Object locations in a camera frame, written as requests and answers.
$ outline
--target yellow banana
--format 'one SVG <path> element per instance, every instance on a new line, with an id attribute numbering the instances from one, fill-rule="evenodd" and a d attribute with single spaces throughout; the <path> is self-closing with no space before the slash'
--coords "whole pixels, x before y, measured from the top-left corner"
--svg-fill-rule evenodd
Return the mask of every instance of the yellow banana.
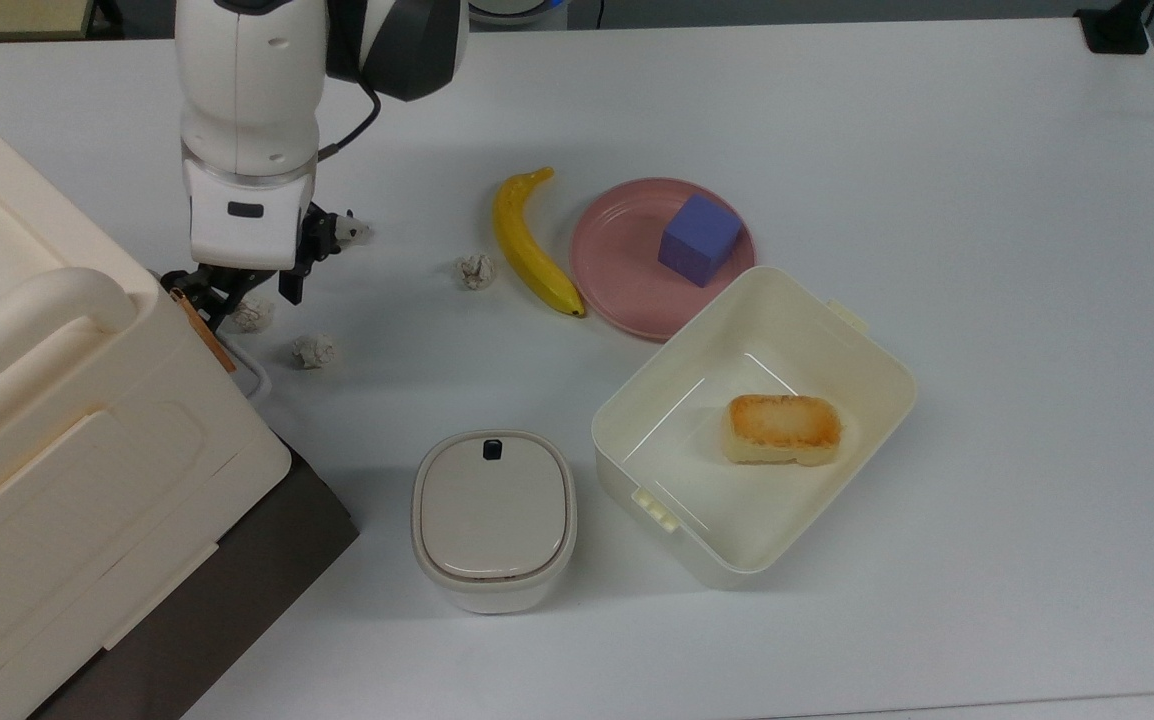
<path id="1" fill-rule="evenodd" d="M 493 231 L 499 238 L 501 252 L 516 273 L 523 278 L 529 290 L 535 292 L 546 305 L 564 315 L 585 318 L 586 306 L 568 275 L 559 269 L 554 260 L 537 247 L 529 225 L 523 222 L 523 204 L 533 188 L 554 177 L 555 170 L 540 168 L 522 177 L 505 179 L 493 200 Z"/>

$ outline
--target small white container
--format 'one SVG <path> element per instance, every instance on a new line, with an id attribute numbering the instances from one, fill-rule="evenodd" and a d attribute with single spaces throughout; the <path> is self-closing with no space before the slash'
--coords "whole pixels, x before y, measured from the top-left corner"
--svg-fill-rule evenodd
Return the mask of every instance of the small white container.
<path id="1" fill-rule="evenodd" d="M 413 553 L 463 610 L 526 610 L 572 556 L 577 503 L 559 450 L 532 433 L 445 438 L 417 471 Z"/>
<path id="2" fill-rule="evenodd" d="M 720 450 L 728 402 L 811 395 L 844 423 L 816 468 L 737 465 Z M 742 273 L 595 413 L 600 483 L 702 583 L 730 588 L 773 564 L 915 404 L 911 370 L 782 270 Z"/>

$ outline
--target purple cube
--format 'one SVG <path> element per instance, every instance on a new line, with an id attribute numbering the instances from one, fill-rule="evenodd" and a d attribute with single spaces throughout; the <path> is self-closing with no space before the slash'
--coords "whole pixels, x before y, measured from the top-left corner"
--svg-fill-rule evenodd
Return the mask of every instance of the purple cube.
<path id="1" fill-rule="evenodd" d="M 702 195 L 692 195 L 661 233 L 658 263 L 706 287 L 737 245 L 741 220 Z"/>

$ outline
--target toasted bread slice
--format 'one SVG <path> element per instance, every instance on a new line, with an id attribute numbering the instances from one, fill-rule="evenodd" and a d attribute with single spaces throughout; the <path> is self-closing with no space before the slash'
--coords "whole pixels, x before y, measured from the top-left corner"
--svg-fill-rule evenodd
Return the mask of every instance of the toasted bread slice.
<path id="1" fill-rule="evenodd" d="M 742 395 L 724 417 L 724 456 L 733 462 L 832 462 L 844 433 L 834 406 L 802 395 Z"/>

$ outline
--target pink plate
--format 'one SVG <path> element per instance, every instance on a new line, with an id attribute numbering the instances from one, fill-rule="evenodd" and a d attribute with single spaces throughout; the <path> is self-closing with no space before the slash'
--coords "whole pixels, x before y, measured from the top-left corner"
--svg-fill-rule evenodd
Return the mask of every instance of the pink plate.
<path id="1" fill-rule="evenodd" d="M 645 178 L 620 183 L 591 202 L 574 230 L 574 282 L 600 315 L 629 333 L 667 342 L 719 291 L 755 265 L 750 230 L 742 222 L 737 245 L 706 287 L 658 263 L 661 231 L 699 193 L 737 215 L 722 197 L 695 183 Z"/>

